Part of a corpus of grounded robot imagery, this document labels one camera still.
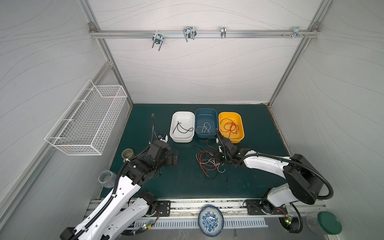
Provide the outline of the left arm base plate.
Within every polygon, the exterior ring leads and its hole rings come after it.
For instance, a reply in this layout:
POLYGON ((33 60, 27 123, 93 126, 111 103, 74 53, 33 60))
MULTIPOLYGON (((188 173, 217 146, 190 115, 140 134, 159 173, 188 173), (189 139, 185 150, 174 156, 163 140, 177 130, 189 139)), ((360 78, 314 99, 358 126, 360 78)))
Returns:
POLYGON ((149 209, 145 217, 169 217, 171 211, 171 201, 147 202, 149 209))

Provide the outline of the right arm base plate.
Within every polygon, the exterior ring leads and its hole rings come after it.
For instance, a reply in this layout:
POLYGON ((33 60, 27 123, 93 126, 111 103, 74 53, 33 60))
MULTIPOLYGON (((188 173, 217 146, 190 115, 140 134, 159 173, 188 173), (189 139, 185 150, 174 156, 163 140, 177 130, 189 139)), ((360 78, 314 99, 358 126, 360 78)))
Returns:
POLYGON ((243 202, 243 208, 246 209, 247 214, 251 216, 269 216, 269 215, 282 215, 288 214, 285 205, 274 207, 273 205, 262 205, 260 199, 247 199, 243 202))

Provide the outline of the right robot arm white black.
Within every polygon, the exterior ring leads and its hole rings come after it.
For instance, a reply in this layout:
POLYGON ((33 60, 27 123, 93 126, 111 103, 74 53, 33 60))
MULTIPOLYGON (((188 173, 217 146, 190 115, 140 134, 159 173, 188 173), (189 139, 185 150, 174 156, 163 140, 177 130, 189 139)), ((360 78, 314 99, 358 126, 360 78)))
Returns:
POLYGON ((261 170, 286 180, 285 184, 268 189, 257 207, 271 212, 285 204, 302 202, 313 205, 317 200, 329 200, 334 196, 330 182, 304 156, 279 157, 247 148, 239 149, 218 129, 216 133, 219 156, 225 162, 235 168, 261 170))

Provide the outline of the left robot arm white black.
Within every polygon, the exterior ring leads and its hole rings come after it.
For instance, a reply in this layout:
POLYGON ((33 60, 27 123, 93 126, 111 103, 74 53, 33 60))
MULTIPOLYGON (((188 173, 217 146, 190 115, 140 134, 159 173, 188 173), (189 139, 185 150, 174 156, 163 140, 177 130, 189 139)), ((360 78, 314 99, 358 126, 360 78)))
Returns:
POLYGON ((179 152, 163 140, 155 140, 144 151, 123 164, 115 185, 95 210, 74 228, 66 228, 62 240, 114 240, 137 219, 156 211, 158 199, 142 193, 129 207, 124 205, 153 179, 162 167, 176 166, 179 152))

